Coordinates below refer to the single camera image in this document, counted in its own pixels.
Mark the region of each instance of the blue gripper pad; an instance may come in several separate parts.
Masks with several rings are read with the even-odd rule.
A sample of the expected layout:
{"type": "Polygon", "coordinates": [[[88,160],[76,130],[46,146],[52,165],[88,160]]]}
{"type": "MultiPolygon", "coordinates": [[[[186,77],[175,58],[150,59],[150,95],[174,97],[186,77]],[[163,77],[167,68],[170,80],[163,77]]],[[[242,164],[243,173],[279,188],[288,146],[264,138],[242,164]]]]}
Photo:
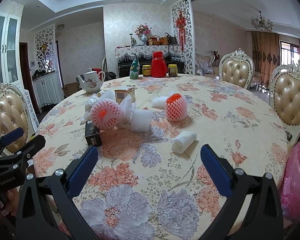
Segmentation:
{"type": "Polygon", "coordinates": [[[229,198],[232,194],[231,178],[218,161],[218,156],[208,144],[205,144],[201,148],[201,161],[207,169],[220,195],[229,198]]]}
{"type": "Polygon", "coordinates": [[[13,130],[12,132],[3,136],[2,145],[8,146],[9,144],[15,142],[17,139],[23,136],[23,129],[21,127],[13,130]]]}
{"type": "Polygon", "coordinates": [[[80,158],[80,163],[68,179],[68,191],[69,198],[76,197],[80,194],[84,187],[88,177],[91,174],[94,166],[99,158],[98,149],[96,147],[88,148],[84,155],[80,158]]]}

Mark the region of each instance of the glass jar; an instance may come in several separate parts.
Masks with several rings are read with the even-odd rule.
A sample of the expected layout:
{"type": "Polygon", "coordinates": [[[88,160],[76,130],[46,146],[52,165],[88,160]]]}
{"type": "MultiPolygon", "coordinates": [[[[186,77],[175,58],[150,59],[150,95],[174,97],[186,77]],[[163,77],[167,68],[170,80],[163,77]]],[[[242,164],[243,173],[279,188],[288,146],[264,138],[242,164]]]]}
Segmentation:
{"type": "Polygon", "coordinates": [[[178,75],[178,68],[176,64],[170,64],[168,67],[169,77],[176,77],[178,75]]]}
{"type": "Polygon", "coordinates": [[[142,67],[142,74],[144,77],[150,77],[151,76],[151,65],[144,65],[142,67]]]}

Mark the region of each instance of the metal screw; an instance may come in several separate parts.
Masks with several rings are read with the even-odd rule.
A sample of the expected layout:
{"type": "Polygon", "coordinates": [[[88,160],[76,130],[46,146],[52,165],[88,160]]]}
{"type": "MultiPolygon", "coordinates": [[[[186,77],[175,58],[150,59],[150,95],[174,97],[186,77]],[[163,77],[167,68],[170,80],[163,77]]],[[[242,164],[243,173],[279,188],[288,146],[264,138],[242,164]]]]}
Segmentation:
{"type": "Polygon", "coordinates": [[[64,173],[64,170],[58,169],[55,171],[56,176],[61,176],[64,173]]]}
{"type": "Polygon", "coordinates": [[[235,174],[237,174],[237,175],[243,175],[243,174],[244,174],[243,169],[240,169],[240,168],[235,169],[234,172],[235,172],[235,174]]]}
{"type": "Polygon", "coordinates": [[[271,174],[270,172],[267,172],[267,173],[266,173],[266,178],[267,178],[267,179],[272,179],[272,174],[271,174]]]}
{"type": "Polygon", "coordinates": [[[33,179],[33,177],[34,177],[34,175],[33,175],[32,173],[29,173],[29,174],[27,175],[27,179],[28,179],[28,180],[33,179]]]}

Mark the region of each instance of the white floral teapot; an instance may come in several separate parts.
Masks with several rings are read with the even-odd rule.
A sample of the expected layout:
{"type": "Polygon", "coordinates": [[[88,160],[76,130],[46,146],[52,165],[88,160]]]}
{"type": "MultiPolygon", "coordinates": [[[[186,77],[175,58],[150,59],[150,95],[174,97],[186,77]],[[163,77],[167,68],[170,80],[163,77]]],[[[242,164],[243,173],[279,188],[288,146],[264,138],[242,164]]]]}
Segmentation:
{"type": "Polygon", "coordinates": [[[105,79],[105,73],[100,71],[97,73],[89,68],[89,71],[84,74],[84,81],[80,76],[77,76],[80,82],[80,86],[82,89],[85,90],[87,93],[96,93],[99,92],[103,81],[105,79]]]}

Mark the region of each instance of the window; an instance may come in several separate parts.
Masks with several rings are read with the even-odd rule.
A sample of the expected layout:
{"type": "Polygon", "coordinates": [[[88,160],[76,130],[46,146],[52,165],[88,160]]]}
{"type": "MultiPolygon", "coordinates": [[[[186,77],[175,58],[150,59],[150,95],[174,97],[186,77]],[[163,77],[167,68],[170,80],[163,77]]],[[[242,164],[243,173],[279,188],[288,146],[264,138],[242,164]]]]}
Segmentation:
{"type": "Polygon", "coordinates": [[[298,63],[300,59],[299,54],[299,46],[281,41],[281,65],[288,65],[294,63],[298,63]]]}

